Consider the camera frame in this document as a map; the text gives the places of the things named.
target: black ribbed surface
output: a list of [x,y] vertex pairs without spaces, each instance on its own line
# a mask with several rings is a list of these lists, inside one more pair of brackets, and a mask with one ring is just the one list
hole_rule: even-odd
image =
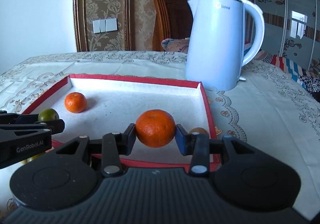
[[223,201],[206,179],[182,168],[129,168],[121,177],[106,178],[87,201],[60,211],[37,212],[24,207],[4,224],[304,224],[292,208],[256,213]]

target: kettle handle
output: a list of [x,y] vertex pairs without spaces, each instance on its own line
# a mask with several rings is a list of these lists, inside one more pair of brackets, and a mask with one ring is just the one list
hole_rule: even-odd
[[245,66],[248,62],[250,62],[256,54],[259,52],[263,38],[264,38],[264,19],[262,10],[251,1],[241,0],[244,4],[245,10],[252,16],[253,21],[256,25],[255,38],[252,43],[250,50],[243,58],[242,66]]

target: green lime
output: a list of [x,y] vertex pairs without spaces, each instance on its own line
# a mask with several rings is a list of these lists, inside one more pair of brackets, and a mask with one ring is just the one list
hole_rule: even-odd
[[59,119],[59,115],[54,109],[45,109],[38,116],[38,121],[40,122],[54,119]]
[[28,160],[28,163],[30,163],[31,161],[37,159],[39,156],[42,156],[42,155],[44,155],[44,154],[45,154],[45,152],[42,152],[42,153],[40,153],[40,154],[37,154],[37,155],[34,155],[33,157],[28,158],[28,159],[27,159],[27,160]]

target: gold decorative trim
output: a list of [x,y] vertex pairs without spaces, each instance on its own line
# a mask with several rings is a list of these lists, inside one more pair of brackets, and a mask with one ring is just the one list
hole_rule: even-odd
[[73,21],[75,26],[76,47],[78,52],[87,52],[87,25],[85,0],[73,0]]
[[134,50],[133,14],[132,0],[123,0],[124,49],[126,51]]

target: kettle spout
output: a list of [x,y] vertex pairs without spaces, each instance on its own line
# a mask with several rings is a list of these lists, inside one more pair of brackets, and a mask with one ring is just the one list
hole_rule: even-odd
[[193,18],[195,18],[198,0],[188,0],[188,4],[190,6]]

